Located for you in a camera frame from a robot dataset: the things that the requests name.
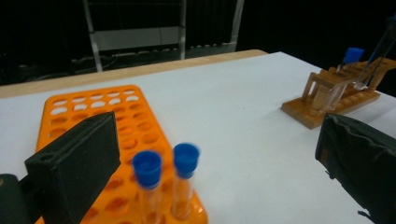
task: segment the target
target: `centrifuge tube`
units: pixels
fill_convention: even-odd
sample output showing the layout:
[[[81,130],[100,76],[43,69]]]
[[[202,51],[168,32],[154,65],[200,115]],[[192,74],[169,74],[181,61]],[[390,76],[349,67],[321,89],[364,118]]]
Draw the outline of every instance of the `centrifuge tube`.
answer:
[[[192,144],[181,143],[174,147],[176,176],[173,190],[172,215],[178,220],[187,220],[191,212],[193,172],[200,152]]]
[[[161,178],[162,160],[155,151],[145,150],[137,153],[132,164],[137,183],[140,186],[140,202],[144,224],[162,223]]]
[[[348,48],[343,61],[337,66],[337,72],[341,69],[348,69],[353,64],[357,63],[363,54],[364,49]]]

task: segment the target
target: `blue screw cap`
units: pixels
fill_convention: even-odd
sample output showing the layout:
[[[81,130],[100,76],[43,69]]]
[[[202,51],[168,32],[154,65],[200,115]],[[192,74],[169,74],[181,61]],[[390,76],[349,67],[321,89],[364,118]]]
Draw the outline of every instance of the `blue screw cap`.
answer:
[[[348,48],[346,51],[346,56],[344,58],[344,63],[356,63],[361,58],[364,49],[358,48]]]
[[[177,175],[183,179],[193,176],[200,156],[199,149],[189,143],[181,143],[174,147],[174,164]]]
[[[137,182],[144,189],[154,189],[160,183],[162,160],[151,150],[138,152],[132,159]]]

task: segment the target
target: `black curtain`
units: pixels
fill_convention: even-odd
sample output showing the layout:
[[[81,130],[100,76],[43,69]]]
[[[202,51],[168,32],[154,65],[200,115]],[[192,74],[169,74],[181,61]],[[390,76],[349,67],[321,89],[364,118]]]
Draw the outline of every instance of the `black curtain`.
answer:
[[[348,47],[365,49],[368,60],[396,13],[396,1],[245,0],[236,50],[283,51],[323,69],[336,66]],[[396,46],[388,57],[396,60]],[[396,71],[378,89],[396,95]]]
[[[97,31],[180,25],[179,0],[91,0]],[[237,0],[188,0],[186,47],[229,43]]]
[[[188,0],[186,46],[229,43],[236,0]]]
[[[230,42],[236,1],[188,0],[187,48]],[[96,31],[180,25],[179,0],[89,3]],[[72,59],[87,55],[92,47],[82,0],[0,0],[0,85],[26,79],[20,64],[34,65],[35,75],[73,74]]]

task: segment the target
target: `test tube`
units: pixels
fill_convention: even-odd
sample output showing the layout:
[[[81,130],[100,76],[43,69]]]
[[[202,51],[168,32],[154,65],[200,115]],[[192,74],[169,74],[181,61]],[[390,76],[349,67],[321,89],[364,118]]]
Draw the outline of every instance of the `test tube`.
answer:
[[[359,48],[348,48],[346,50],[346,55],[343,61],[337,66],[337,72],[339,72],[342,68],[348,69],[354,63],[357,63],[363,54],[364,49]]]
[[[355,90],[361,91],[367,86],[367,84],[373,78],[376,69],[379,67],[379,65],[382,63],[382,60],[387,56],[388,52],[392,48],[395,40],[396,13],[394,14],[393,18],[389,19],[387,30],[382,35],[366,66],[363,68],[363,71],[359,75],[358,81],[355,83],[354,86]],[[368,72],[369,67],[373,68],[370,73]]]
[[[176,176],[173,190],[172,216],[177,220],[187,220],[191,212],[193,172],[198,164],[199,149],[189,143],[174,147]]]
[[[144,224],[162,223],[161,178],[162,160],[160,155],[151,150],[137,153],[132,164],[137,183],[140,186],[140,202]]]

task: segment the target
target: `test tube rack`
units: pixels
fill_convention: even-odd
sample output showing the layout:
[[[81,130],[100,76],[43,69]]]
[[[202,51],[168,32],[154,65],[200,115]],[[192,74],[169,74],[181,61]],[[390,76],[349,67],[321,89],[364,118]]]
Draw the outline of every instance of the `test tube rack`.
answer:
[[[357,91],[354,83],[361,78],[360,74],[366,64],[367,62],[355,63],[339,71],[331,67],[318,74],[311,73],[302,97],[283,103],[281,110],[305,127],[315,129],[321,125],[327,113],[344,115],[370,104],[379,98],[380,93],[376,88],[388,70],[396,68],[396,61],[384,58],[377,68],[370,65],[364,74],[370,75],[375,71],[374,76],[369,86]]]
[[[162,193],[162,224],[206,224],[206,210],[195,191],[189,219],[179,221],[172,217],[172,188],[176,175],[172,148],[143,92],[136,85],[51,96],[44,105],[36,151],[80,121],[109,111],[113,111],[116,116],[121,165],[110,177],[81,224],[141,223],[139,187],[131,160],[136,153],[147,149],[158,152],[163,160],[159,186]],[[44,224],[43,218],[36,224]]]

